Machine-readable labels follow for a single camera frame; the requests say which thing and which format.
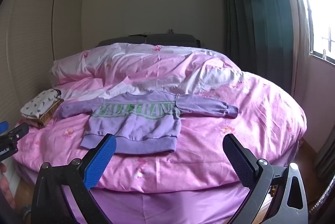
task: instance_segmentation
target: bolt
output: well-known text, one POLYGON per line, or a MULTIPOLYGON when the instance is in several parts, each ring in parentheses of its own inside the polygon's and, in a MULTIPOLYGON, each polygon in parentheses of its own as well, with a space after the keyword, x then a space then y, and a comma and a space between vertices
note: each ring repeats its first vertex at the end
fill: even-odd
POLYGON ((48 168, 49 167, 49 163, 48 162, 45 162, 42 164, 41 168, 48 168))
POLYGON ((75 158, 75 159, 73 159, 73 160, 71 161, 71 164, 72 164, 72 165, 79 165, 80 162, 81 162, 81 159, 79 159, 79 158, 75 158))
POLYGON ((258 161, 261 165, 267 165, 268 164, 268 161, 265 160, 265 159, 259 159, 258 161))

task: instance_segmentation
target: headboard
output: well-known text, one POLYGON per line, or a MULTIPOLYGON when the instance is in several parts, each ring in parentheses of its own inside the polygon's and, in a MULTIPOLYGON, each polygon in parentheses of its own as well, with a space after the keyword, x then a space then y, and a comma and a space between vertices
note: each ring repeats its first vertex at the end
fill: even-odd
POLYGON ((182 33, 157 33, 150 35, 134 35, 101 41, 98 46, 109 46, 114 43, 148 44, 153 46, 188 46, 201 47, 194 36, 182 33))

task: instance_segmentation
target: green curtain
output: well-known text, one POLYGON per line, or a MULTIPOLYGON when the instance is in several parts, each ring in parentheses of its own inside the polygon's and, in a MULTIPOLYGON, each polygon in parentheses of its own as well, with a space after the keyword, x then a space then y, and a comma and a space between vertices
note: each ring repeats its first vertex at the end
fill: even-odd
POLYGON ((290 0, 224 0, 224 54, 242 71, 291 92, 293 20, 290 0))

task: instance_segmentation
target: wicker basket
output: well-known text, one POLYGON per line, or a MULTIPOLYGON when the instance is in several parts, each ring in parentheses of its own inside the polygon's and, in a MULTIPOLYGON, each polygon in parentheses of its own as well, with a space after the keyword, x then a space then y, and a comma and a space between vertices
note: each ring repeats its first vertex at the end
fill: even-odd
POLYGON ((39 118, 36 119, 26 119, 27 123, 37 127, 37 128, 43 128, 45 127, 52 115, 55 113, 55 111, 57 110, 57 108, 59 107, 59 105, 64 101, 64 99, 58 99, 42 116, 40 116, 39 118))

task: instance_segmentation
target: white patterned fabric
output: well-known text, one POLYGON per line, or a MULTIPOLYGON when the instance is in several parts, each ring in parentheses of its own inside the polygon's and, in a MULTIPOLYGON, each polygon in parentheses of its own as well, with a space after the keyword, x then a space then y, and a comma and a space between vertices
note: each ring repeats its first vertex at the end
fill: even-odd
POLYGON ((49 89, 39 93, 37 97, 21 108, 22 116, 30 119, 39 118, 58 100, 60 94, 61 92, 57 89, 49 89))

